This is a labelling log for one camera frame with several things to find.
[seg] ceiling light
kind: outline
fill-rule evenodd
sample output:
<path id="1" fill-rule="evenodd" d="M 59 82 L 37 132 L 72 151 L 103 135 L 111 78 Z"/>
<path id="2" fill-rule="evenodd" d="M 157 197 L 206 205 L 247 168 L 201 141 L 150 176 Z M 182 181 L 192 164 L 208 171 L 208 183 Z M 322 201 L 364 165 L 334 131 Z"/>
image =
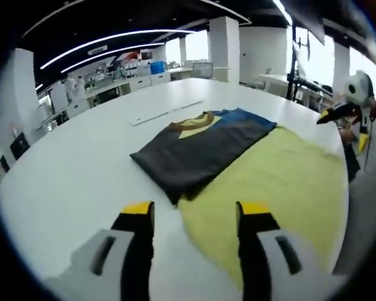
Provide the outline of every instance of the ceiling light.
<path id="1" fill-rule="evenodd" d="M 94 41 L 90 41 L 90 42 L 87 42 L 87 43 L 82 44 L 80 46 L 77 46 L 75 48 L 72 48 L 72 49 L 70 49 L 70 50 L 68 50 L 68 51 L 66 51 L 66 52 L 64 52 L 64 53 L 56 56 L 55 58 L 51 59 L 50 61 L 48 61 L 47 63 L 45 63 L 44 65 L 42 65 L 40 67 L 40 69 L 43 70 L 47 66 L 49 66 L 50 64 L 52 64 L 55 61 L 59 60 L 60 58 L 63 58 L 64 56 L 69 55 L 70 53 L 72 53 L 72 52 L 74 52 L 76 50 L 82 49 L 82 48 L 90 46 L 92 44 L 99 43 L 99 42 L 106 41 L 106 40 L 110 40 L 110 39 L 114 39 L 114 38 L 119 38 L 119 37 L 122 37 L 122 36 L 130 36 L 130 35 L 133 35 L 133 34 L 144 34 L 144 33 L 195 33 L 195 31 L 193 31 L 193 30 L 184 30 L 184 29 L 149 29 L 149 30 L 131 31 L 129 33 L 114 34 L 112 36 L 106 36 L 104 38 L 97 39 L 97 40 L 94 40 Z"/>
<path id="2" fill-rule="evenodd" d="M 244 20 L 244 21 L 246 22 L 245 24 L 247 24 L 247 23 L 248 23 L 248 24 L 252 24 L 252 22 L 250 22 L 250 20 L 248 20 L 248 19 L 245 18 L 244 16 L 242 16 L 242 15 L 240 15 L 239 13 L 233 11 L 232 9 L 229 9 L 229 8 L 227 8 L 227 7 L 225 7 L 225 6 L 221 5 L 221 4 L 219 4 L 220 1 L 216 1 L 216 2 L 213 2 L 213 1 L 210 1 L 210 0 L 200 0 L 200 1 L 205 2 L 205 3 L 208 3 L 208 4 L 210 4 L 210 5 L 213 5 L 213 6 L 217 7 L 217 8 L 221 8 L 221 9 L 223 9 L 223 10 L 225 10 L 225 11 L 228 11 L 228 12 L 231 13 L 231 14 L 236 15 L 237 17 L 239 17 L 239 18 L 241 18 L 242 20 Z"/>
<path id="3" fill-rule="evenodd" d="M 272 0 L 274 4 L 277 6 L 277 8 L 280 10 L 280 12 L 283 14 L 284 18 L 286 18 L 287 23 L 289 25 L 293 24 L 292 18 L 289 16 L 289 14 L 286 11 L 286 8 L 283 6 L 280 0 Z"/>
<path id="4" fill-rule="evenodd" d="M 104 53 L 101 53 L 97 56 L 93 56 L 91 58 L 87 58 L 86 60 L 83 60 L 83 61 L 80 61 L 79 63 L 76 63 L 72 66 L 69 66 L 68 68 L 65 68 L 64 70 L 62 70 L 61 72 L 64 73 L 64 72 L 67 72 L 68 70 L 76 67 L 76 66 L 79 66 L 81 64 L 84 64 L 88 61 L 92 61 L 94 60 L 95 58 L 99 58 L 103 55 L 109 55 L 110 53 L 114 53 L 114 52 L 119 52 L 119 51 L 123 51 L 123 50 L 129 50 L 129 49 L 134 49 L 134 48 L 141 48 L 141 47 L 151 47 L 151 46 L 160 46 L 160 45 L 164 45 L 164 43 L 152 43 L 152 44 L 142 44 L 142 45 L 137 45 L 137 46 L 130 46 L 130 47 L 125 47 L 125 48 L 120 48 L 120 49 L 116 49 L 116 50 L 112 50 L 112 51 L 108 51 L 108 52 L 104 52 Z"/>

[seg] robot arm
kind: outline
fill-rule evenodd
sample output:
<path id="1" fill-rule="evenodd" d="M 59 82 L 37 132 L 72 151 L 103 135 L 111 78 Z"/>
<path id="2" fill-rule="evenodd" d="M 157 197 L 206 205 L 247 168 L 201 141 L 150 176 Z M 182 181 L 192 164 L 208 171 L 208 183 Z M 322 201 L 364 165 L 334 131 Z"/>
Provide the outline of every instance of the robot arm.
<path id="1" fill-rule="evenodd" d="M 102 229 L 75 250 L 71 265 L 45 283 L 64 301 L 149 301 L 154 255 L 154 209 L 151 201 L 132 204 L 112 228 Z"/>
<path id="2" fill-rule="evenodd" d="M 355 114 L 361 122 L 359 132 L 354 133 L 358 139 L 358 150 L 362 152 L 369 141 L 372 121 L 370 112 L 372 106 L 373 85 L 370 77 L 363 71 L 348 77 L 345 81 L 345 99 L 332 108 L 321 113 L 317 124 L 325 124 L 338 120 L 350 114 Z"/>

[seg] white table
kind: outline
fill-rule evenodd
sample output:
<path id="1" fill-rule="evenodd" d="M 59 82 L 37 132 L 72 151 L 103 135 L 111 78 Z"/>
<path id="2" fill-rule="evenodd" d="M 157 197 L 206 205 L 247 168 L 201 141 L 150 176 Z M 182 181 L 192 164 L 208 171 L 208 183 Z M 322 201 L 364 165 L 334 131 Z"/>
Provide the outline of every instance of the white table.
<path id="1" fill-rule="evenodd" d="M 142 110 L 182 110 L 132 127 Z M 180 213 L 129 154 L 143 147 L 170 122 L 203 110 L 241 107 L 296 132 L 344 158 L 333 123 L 304 106 L 239 85 L 190 78 L 139 90 L 88 110 L 34 144 L 0 186 L 0 213 L 20 255 L 39 277 L 60 274 L 71 252 L 101 228 L 111 227 L 118 212 L 134 201 L 155 202 L 155 256 L 150 274 L 152 300 L 239 300 L 226 272 L 193 246 Z M 347 179 L 343 183 L 347 216 Z M 337 241 L 335 264 L 342 245 Z"/>

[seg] folded t-shirt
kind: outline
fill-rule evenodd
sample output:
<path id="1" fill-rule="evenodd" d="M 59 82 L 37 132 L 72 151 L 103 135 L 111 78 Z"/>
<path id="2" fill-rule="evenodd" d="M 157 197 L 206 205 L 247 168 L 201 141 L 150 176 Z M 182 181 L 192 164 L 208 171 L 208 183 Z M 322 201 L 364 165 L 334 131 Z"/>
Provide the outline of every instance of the folded t-shirt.
<path id="1" fill-rule="evenodd" d="M 241 109 L 204 112 L 196 119 L 170 124 L 130 156 L 177 204 L 183 194 L 193 198 L 275 126 Z"/>

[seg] yellow cloth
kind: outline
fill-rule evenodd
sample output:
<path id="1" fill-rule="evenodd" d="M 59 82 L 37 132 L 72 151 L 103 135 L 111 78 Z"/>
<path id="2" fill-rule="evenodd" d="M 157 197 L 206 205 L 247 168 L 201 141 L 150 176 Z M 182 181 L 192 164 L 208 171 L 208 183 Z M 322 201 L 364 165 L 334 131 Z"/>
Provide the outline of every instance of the yellow cloth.
<path id="1" fill-rule="evenodd" d="M 265 202 L 282 229 L 309 241 L 325 269 L 343 215 L 344 161 L 278 127 L 178 207 L 201 251 L 242 289 L 236 201 Z"/>
<path id="2" fill-rule="evenodd" d="M 207 130 L 209 127 L 211 127 L 212 125 L 214 125 L 217 121 L 219 121 L 221 119 L 220 116 L 215 116 L 213 118 L 213 121 L 211 124 L 209 125 L 206 125 L 204 127 L 200 127 L 198 129 L 194 129 L 194 130 L 183 130 L 180 134 L 180 137 L 178 139 L 183 139 L 183 138 L 187 138 L 189 136 L 192 136 L 192 135 L 195 135 L 195 134 L 198 134 L 200 132 L 203 132 L 204 130 Z M 201 120 L 188 120 L 188 121 L 185 121 L 182 125 L 194 125 L 194 124 L 198 124 L 198 123 L 201 123 L 203 122 L 204 120 L 201 119 Z"/>

